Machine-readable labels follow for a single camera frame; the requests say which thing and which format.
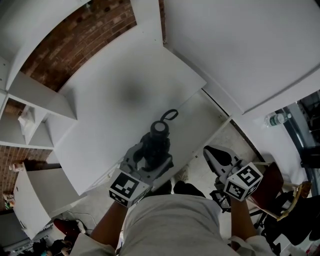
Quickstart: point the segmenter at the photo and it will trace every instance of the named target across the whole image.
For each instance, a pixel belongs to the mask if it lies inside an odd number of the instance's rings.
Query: white sneaker
[[[173,176],[174,183],[179,181],[186,182],[189,180],[189,165],[186,164],[180,171]]]
[[[82,223],[80,219],[75,220],[78,223],[78,228],[82,234],[86,233],[85,225]]]

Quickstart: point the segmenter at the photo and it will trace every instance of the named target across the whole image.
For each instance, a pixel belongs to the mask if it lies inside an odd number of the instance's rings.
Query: black loop handle
[[[175,114],[174,114],[172,117],[166,118],[167,115],[169,115],[169,114],[171,114],[171,113],[173,113],[173,112],[175,112]],[[160,118],[160,121],[162,121],[162,122],[163,122],[164,120],[169,120],[169,121],[171,121],[171,120],[175,119],[178,115],[179,115],[178,110],[176,110],[176,109],[170,109],[170,110],[168,110],[167,112],[165,112],[165,113],[162,115],[162,117]]]

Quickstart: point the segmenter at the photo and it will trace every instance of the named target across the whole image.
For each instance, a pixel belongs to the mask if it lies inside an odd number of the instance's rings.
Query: white bookshelf
[[[1,82],[7,77],[6,74],[8,66],[0,65]],[[32,117],[28,125],[21,125],[18,116],[4,112],[8,99],[26,105],[23,112],[29,112]],[[20,71],[8,91],[0,89],[0,105],[0,145],[53,150],[54,145],[77,123],[73,110],[62,94]],[[53,131],[51,123],[58,131]]]
[[[6,90],[6,79],[8,76],[9,62],[0,56],[0,91]]]

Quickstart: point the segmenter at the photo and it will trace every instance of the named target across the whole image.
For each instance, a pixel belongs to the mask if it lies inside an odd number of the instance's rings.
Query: white floor
[[[247,161],[252,161],[257,157],[250,146],[230,123],[211,143],[228,147],[234,150],[240,158],[243,158]],[[214,186],[215,179],[216,175],[211,172],[202,154],[198,157],[195,157],[189,163],[188,182],[196,186],[209,199],[211,199],[209,194],[213,190],[216,190]],[[95,223],[92,217],[94,218],[95,222],[98,223],[112,203],[113,200],[108,196],[108,189],[106,186],[101,185],[89,191],[88,196],[70,210],[73,214],[66,212],[64,217],[69,219],[80,219],[89,230],[92,230],[95,228]],[[220,214],[219,216],[220,233],[224,239],[228,239],[231,236],[230,218],[231,216],[227,212]]]

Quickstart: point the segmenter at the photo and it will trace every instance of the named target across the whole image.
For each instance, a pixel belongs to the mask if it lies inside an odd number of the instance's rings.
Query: black object
[[[142,158],[144,158],[144,171],[153,171],[161,166],[169,157],[171,157],[169,154],[169,126],[165,120],[171,121],[175,119],[178,114],[179,113],[176,109],[171,109],[165,112],[159,121],[152,123],[150,132],[141,138],[140,142],[143,143],[143,146],[134,154],[134,161],[138,163]]]
[[[63,242],[64,240],[55,240],[53,244],[49,247],[49,250],[54,256],[62,256],[61,250],[67,248],[68,246]]]
[[[168,180],[161,187],[159,187],[156,191],[148,192],[143,198],[153,197],[153,196],[162,196],[162,195],[170,195],[172,190],[171,181]],[[205,195],[197,189],[194,185],[190,183],[184,183],[183,181],[178,181],[174,187],[173,192],[179,195],[191,195],[206,198]]]
[[[300,156],[301,167],[320,168],[320,146],[304,148]]]
[[[267,217],[267,214],[263,210],[256,210],[256,211],[250,213],[250,217],[256,216],[259,214],[261,214],[261,217],[259,218],[259,220],[255,224],[253,224],[255,229],[258,229],[259,227],[261,227],[261,228],[264,227],[264,220]]]
[[[206,196],[197,189],[194,185],[190,183],[184,183],[183,181],[179,180],[175,186],[173,187],[173,192],[175,194],[180,195],[192,195],[192,196],[198,196],[206,198]]]
[[[285,210],[283,205],[286,201],[293,201],[293,191],[279,195],[270,211],[278,216]],[[284,234],[294,245],[299,245],[314,229],[319,221],[320,195],[310,198],[299,198],[294,209],[289,215],[280,221],[268,215],[264,221],[264,234],[270,243]]]
[[[33,254],[35,256],[41,256],[41,254],[47,250],[47,243],[46,241],[42,238],[40,242],[35,242],[32,245],[33,249]]]
[[[267,236],[265,230],[263,230],[263,231],[261,232],[261,236],[265,237],[265,239],[266,239],[266,241],[268,242],[268,244],[269,244],[272,252],[273,252],[275,255],[279,256],[280,253],[281,253],[281,244],[280,244],[280,243],[274,244],[274,239],[273,239],[273,240],[270,239],[269,236]]]
[[[127,207],[128,206],[128,200],[123,199],[119,197],[117,194],[113,193],[111,190],[109,190],[109,196],[113,200],[116,200],[118,203],[122,204],[123,206]]]
[[[245,189],[238,186],[237,184],[234,184],[233,182],[229,181],[225,191],[230,193],[232,196],[234,196],[236,199],[241,199],[242,196],[245,194]]]
[[[212,154],[212,156],[219,162],[220,165],[232,166],[232,157],[229,153],[217,148],[213,148],[208,145],[205,146],[203,149],[208,150]]]
[[[316,223],[314,225],[314,228],[312,229],[310,235],[309,235],[309,240],[310,241],[317,241],[320,239],[320,217],[318,216],[316,218]]]
[[[128,182],[131,182],[133,184],[132,187],[125,187]],[[113,184],[110,186],[111,189],[115,190],[119,194],[130,198],[136,188],[138,187],[139,181],[135,180],[131,176],[125,174],[125,173],[120,173],[119,176],[115,179]]]
[[[220,208],[222,209],[222,213],[231,213],[231,200],[230,196],[227,193],[213,190],[209,195],[212,197],[213,201],[215,201],[220,206]]]

